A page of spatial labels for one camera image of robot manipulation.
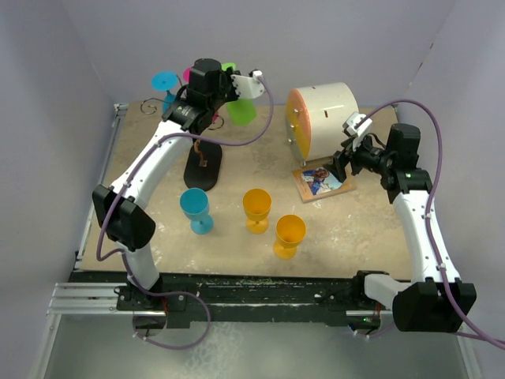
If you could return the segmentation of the green plastic wine glass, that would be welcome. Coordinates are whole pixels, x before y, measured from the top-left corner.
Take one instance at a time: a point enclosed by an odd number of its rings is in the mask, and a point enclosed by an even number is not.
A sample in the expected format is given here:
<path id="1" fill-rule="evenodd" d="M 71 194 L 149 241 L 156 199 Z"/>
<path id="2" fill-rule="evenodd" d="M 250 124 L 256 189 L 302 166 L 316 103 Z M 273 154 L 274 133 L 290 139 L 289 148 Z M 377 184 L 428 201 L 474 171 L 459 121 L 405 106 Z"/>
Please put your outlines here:
<path id="1" fill-rule="evenodd" d="M 252 99 L 238 99 L 226 104 L 230 120 L 236 126 L 245 126 L 256 117 L 256 108 Z"/>

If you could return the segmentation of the pink plastic wine glass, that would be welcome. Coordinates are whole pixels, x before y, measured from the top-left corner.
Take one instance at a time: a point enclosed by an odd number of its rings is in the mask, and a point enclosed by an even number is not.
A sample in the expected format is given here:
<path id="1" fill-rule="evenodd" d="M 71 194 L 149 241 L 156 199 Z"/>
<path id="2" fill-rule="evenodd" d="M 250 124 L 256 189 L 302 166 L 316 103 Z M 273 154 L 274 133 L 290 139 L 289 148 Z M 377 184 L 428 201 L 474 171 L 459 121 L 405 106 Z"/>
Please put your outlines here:
<path id="1" fill-rule="evenodd" d="M 183 80 L 186 81 L 187 83 L 189 83 L 190 70 L 191 70 L 191 66 L 188 67 L 188 68 L 186 68 L 185 71 L 182 74 Z M 215 123 L 215 121 L 218 119 L 218 117 L 219 117 L 218 114 L 214 114 L 214 116 L 212 118 L 212 122 Z"/>

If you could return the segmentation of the metal wine glass rack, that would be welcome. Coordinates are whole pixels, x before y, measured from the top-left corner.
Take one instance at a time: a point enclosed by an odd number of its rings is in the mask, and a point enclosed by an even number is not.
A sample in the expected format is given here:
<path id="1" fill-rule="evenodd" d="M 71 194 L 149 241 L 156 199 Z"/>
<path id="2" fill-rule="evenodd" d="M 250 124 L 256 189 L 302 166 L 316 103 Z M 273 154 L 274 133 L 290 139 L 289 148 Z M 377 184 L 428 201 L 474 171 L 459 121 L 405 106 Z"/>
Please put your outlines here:
<path id="1" fill-rule="evenodd" d="M 166 93 L 164 99 L 149 98 L 140 105 L 140 110 L 144 114 L 154 114 L 157 106 L 154 101 L 160 103 L 163 112 L 174 102 L 175 95 Z M 220 145 L 202 140 L 194 140 L 193 147 L 189 151 L 185 166 L 183 179 L 186 187 L 199 188 L 203 191 L 211 190 L 219 178 L 219 170 L 223 157 L 223 150 Z"/>

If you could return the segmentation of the orange wine glass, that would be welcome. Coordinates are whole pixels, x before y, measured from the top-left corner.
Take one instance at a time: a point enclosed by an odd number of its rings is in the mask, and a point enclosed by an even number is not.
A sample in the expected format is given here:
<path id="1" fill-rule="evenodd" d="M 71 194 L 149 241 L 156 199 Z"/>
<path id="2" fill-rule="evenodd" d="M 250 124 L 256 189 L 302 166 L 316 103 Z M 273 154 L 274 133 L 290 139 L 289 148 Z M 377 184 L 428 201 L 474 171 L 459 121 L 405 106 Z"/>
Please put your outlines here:
<path id="1" fill-rule="evenodd" d="M 285 260 L 293 258 L 306 234 L 303 219 L 294 214 L 282 216 L 275 226 L 276 240 L 273 251 L 277 257 Z"/>
<path id="2" fill-rule="evenodd" d="M 242 199 L 246 228 L 253 234 L 263 234 L 269 226 L 271 195 L 264 189 L 250 189 Z"/>

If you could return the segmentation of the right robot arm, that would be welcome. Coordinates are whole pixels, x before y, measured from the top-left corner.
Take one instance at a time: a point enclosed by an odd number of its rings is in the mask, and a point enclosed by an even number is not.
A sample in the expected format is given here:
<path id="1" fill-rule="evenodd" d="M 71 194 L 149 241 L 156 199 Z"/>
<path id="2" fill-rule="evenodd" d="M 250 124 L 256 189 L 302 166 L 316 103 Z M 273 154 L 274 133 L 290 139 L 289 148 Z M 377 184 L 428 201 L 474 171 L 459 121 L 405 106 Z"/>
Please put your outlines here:
<path id="1" fill-rule="evenodd" d="M 428 199 L 434 193 L 429 173 L 418 167 L 421 132 L 416 126 L 394 124 L 387 143 L 374 146 L 367 129 L 346 126 L 342 150 L 326 168 L 343 182 L 365 169 L 380 175 L 402 224 L 412 265 L 412 280 L 403 283 L 385 272 L 359 272 L 351 289 L 352 303 L 368 309 L 379 302 L 391 310 L 402 332 L 457 332 L 477 299 L 475 286 L 464 283 L 453 265 Z"/>

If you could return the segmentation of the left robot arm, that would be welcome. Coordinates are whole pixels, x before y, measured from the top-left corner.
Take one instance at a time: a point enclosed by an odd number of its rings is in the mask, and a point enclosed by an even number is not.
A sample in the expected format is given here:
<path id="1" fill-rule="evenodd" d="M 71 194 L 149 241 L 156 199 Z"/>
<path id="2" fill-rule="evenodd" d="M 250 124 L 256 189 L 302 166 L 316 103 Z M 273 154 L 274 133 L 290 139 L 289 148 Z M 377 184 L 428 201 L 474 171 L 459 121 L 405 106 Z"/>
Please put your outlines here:
<path id="1" fill-rule="evenodd" d="M 154 77 L 155 86 L 166 93 L 166 103 L 153 137 L 119 178 L 92 192 L 100 227 L 96 258 L 105 261 L 111 254 L 120 255 L 128 281 L 137 287 L 135 301 L 146 310 L 159 306 L 163 298 L 150 247 L 156 225 L 146 208 L 178 158 L 193 149 L 195 142 L 210 141 L 201 134 L 212 125 L 219 109 L 241 98 L 240 75 L 233 63 L 199 58 L 189 68 L 186 84 L 176 92 L 172 88 L 177 81 L 169 81 L 162 73 Z M 110 253 L 103 252 L 106 238 L 116 244 Z"/>

